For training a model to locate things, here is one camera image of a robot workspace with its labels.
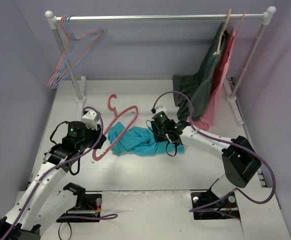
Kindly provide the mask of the teal t shirt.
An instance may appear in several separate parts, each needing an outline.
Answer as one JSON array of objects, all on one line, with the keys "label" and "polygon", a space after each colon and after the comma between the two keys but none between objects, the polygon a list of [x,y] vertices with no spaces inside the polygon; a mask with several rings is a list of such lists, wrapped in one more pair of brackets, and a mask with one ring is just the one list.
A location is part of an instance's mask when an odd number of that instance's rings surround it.
[{"label": "teal t shirt", "polygon": [[156,142],[150,129],[138,126],[129,128],[123,136],[120,137],[118,142],[114,143],[124,129],[125,126],[121,122],[117,122],[107,133],[107,139],[113,144],[111,151],[116,156],[135,154],[141,157],[148,157],[166,153],[172,155],[174,153],[185,153],[183,145],[174,147],[174,145],[167,141]]}]

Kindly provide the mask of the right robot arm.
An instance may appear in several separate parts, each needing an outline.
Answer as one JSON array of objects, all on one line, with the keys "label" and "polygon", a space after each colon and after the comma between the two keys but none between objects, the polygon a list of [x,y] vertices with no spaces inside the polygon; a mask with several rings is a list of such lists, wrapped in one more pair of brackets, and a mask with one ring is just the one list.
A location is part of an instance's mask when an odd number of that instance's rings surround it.
[{"label": "right robot arm", "polygon": [[154,116],[150,124],[157,142],[166,141],[174,148],[191,146],[222,161],[224,174],[206,192],[212,201],[223,198],[236,188],[245,188],[262,165],[243,136],[228,138],[203,130],[195,131],[189,122],[181,120],[176,123],[163,113]]}]

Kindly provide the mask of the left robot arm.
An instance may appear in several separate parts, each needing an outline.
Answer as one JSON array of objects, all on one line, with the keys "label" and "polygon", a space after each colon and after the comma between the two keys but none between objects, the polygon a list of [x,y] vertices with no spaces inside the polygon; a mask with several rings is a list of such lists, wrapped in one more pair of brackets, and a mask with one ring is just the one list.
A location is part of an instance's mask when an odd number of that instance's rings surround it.
[{"label": "left robot arm", "polygon": [[0,240],[39,240],[43,233],[72,208],[86,201],[86,190],[68,183],[54,201],[47,203],[56,185],[71,171],[73,163],[106,140],[104,125],[95,121],[68,122],[66,136],[45,154],[35,179],[17,204],[0,218]]}]

